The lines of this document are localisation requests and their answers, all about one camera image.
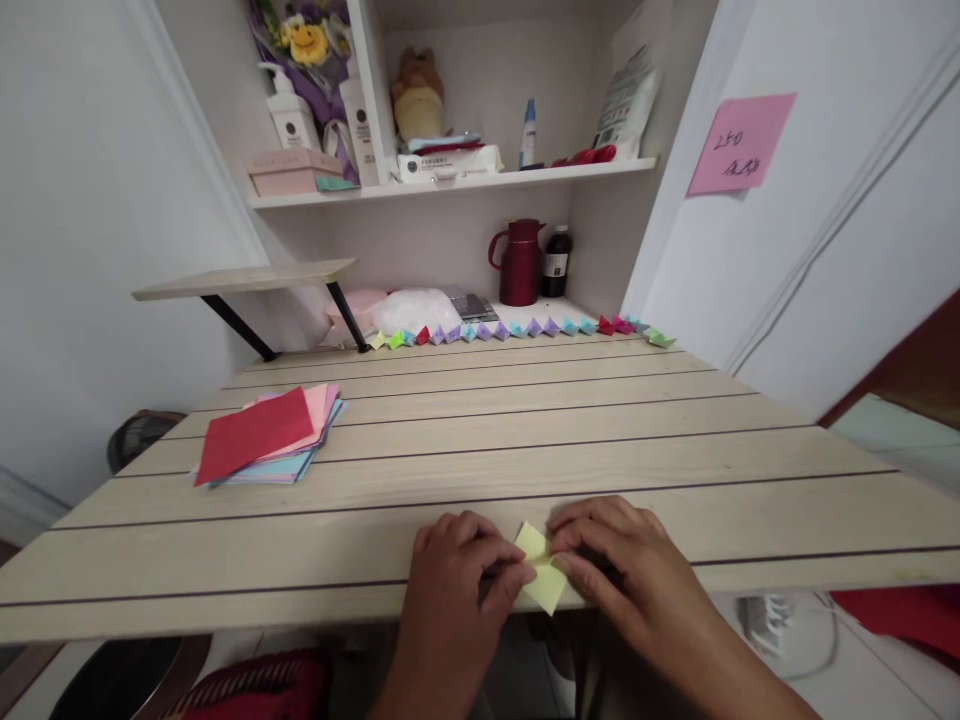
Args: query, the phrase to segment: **red thermos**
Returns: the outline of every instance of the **red thermos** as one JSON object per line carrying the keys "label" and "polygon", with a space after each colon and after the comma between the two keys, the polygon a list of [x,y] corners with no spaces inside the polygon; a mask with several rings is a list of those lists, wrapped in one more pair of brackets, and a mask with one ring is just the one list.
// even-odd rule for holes
{"label": "red thermos", "polygon": [[[540,296],[540,276],[543,272],[543,253],[537,235],[546,227],[539,220],[514,220],[507,229],[493,236],[487,259],[500,271],[500,302],[512,307],[533,305]],[[500,265],[493,261],[497,240],[507,236],[507,248]]]}

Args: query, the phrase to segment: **power strip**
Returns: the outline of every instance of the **power strip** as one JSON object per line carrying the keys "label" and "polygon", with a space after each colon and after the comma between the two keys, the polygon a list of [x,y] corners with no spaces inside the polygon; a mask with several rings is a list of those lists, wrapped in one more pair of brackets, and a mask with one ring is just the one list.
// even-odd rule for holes
{"label": "power strip", "polygon": [[783,657],[784,629],[790,627],[794,604],[789,595],[756,595],[741,599],[744,634],[761,653]]}

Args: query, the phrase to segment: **white pump bottle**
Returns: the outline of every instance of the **white pump bottle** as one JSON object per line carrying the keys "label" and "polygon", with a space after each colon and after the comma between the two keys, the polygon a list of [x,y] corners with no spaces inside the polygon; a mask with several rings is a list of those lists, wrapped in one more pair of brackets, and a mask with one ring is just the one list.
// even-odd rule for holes
{"label": "white pump bottle", "polygon": [[267,107],[277,126],[280,144],[285,148],[307,147],[320,149],[320,139],[313,123],[313,113],[307,101],[293,91],[293,83],[276,63],[260,63],[259,67],[273,72],[273,86],[277,94],[267,98]]}

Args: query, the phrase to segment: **white plastic bag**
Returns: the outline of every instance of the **white plastic bag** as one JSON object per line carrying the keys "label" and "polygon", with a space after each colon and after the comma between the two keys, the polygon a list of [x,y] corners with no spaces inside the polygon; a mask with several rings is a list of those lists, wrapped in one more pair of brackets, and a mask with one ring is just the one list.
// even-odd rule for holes
{"label": "white plastic bag", "polygon": [[613,37],[614,75],[593,147],[615,145],[614,162],[640,157],[640,141],[669,50],[672,10],[672,0],[642,0]]}
{"label": "white plastic bag", "polygon": [[460,313],[442,290],[413,288],[397,290],[370,310],[377,330],[390,337],[397,330],[414,334],[423,327],[434,332],[439,325],[450,332],[460,325]]}

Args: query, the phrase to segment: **left hand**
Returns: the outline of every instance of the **left hand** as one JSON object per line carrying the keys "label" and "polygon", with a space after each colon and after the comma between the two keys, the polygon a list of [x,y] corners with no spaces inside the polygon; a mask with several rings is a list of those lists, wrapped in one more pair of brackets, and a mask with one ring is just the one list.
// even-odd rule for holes
{"label": "left hand", "polygon": [[[496,526],[467,511],[420,528],[397,652],[371,718],[465,718],[521,588],[537,576]],[[480,602],[480,578],[505,565]]]}

